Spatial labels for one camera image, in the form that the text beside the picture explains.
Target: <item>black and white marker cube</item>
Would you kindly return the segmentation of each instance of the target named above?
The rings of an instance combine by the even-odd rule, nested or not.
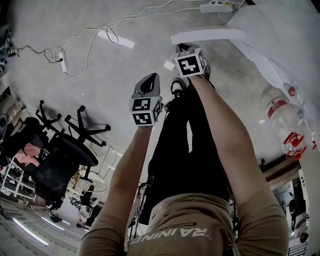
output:
[[[160,96],[130,99],[130,113],[137,126],[153,126],[161,112]]]
[[[173,63],[181,78],[202,75],[207,65],[200,48],[178,52]]]

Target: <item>ceiling light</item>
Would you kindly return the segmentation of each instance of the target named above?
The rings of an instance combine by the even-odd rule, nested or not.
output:
[[[62,222],[67,223],[68,225],[70,225],[70,223],[68,223],[68,222],[66,222],[66,221],[64,221],[64,220],[62,220]]]
[[[41,217],[41,219],[43,219],[44,221],[50,223],[52,226],[55,226],[56,228],[58,228],[58,229],[60,229],[60,230],[62,230],[62,231],[65,231],[62,227],[59,227],[58,225],[56,225],[56,224],[54,224],[53,222],[45,219],[44,217]]]
[[[113,151],[114,153],[116,153],[119,157],[123,157],[123,154],[118,153],[117,151]]]
[[[171,63],[170,61],[166,61],[163,65],[166,69],[171,70],[175,67],[175,65],[173,63]]]
[[[42,240],[40,237],[36,236],[34,233],[32,233],[29,229],[27,229],[24,225],[22,225],[17,219],[12,218],[12,220],[19,225],[20,228],[22,228],[25,232],[27,232],[30,236],[37,239],[39,242],[43,243],[45,246],[48,246],[49,244]]]
[[[118,45],[123,45],[126,46],[130,49],[132,49],[135,46],[135,42],[132,42],[126,38],[120,37],[120,36],[115,36],[112,32],[109,32],[108,35],[106,31],[100,30],[97,34],[99,37],[108,39],[109,41],[111,40],[112,42],[117,42]]]

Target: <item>water bottle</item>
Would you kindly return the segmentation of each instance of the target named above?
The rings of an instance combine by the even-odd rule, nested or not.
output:
[[[281,141],[283,152],[287,157],[300,159],[306,150],[305,137],[299,127],[300,118],[287,97],[270,85],[261,94],[260,109]]]

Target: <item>concrete floor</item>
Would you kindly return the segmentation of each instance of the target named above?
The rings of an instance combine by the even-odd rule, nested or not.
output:
[[[10,8],[13,42],[17,47],[28,44],[37,51],[46,48],[53,50],[85,28],[99,28],[125,15],[138,13],[145,7],[164,3],[165,0],[135,0],[134,4],[129,0],[15,0]],[[198,7],[199,4],[177,1],[146,13]],[[224,14],[225,19],[232,16]],[[66,115],[76,117],[77,109],[85,105],[93,123],[111,126],[111,131],[100,134],[99,138],[123,153],[137,129],[129,113],[129,98],[136,82],[150,73],[158,73],[163,102],[171,100],[171,80],[177,77],[177,73],[175,69],[164,67],[175,53],[170,36],[194,29],[214,28],[224,23],[217,13],[202,14],[198,10],[125,20],[113,30],[118,36],[134,42],[134,47],[112,44],[97,36],[88,58],[87,71],[77,78],[67,77],[56,65],[46,65],[48,62],[42,54],[25,49],[20,52],[20,58],[9,59],[10,87],[33,114],[40,99],[44,99],[51,110],[61,113],[62,119]],[[70,75],[84,70],[93,35],[94,31],[87,31],[64,48]],[[257,159],[265,158],[268,162],[281,155],[277,140],[259,124],[263,118],[259,110],[259,96],[268,84],[255,65],[228,40],[195,43],[200,45],[211,64],[211,82],[247,127]],[[165,113],[162,113],[152,133],[141,178],[144,181],[146,166],[156,146],[164,117]],[[98,171],[108,147],[95,146],[94,149],[100,163],[93,170]],[[102,174],[106,173],[114,159],[114,154],[108,155],[101,168]],[[110,182],[111,175],[112,170],[105,178],[106,183]],[[104,200],[106,194],[100,193],[99,197]]]

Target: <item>power strip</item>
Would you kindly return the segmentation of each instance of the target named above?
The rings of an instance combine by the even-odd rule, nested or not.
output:
[[[234,8],[229,3],[208,3],[200,5],[200,12],[203,14],[207,13],[232,13]]]
[[[60,67],[62,71],[66,73],[68,71],[68,65],[67,65],[66,54],[63,50],[59,52],[59,59],[62,59],[62,61],[60,62]]]

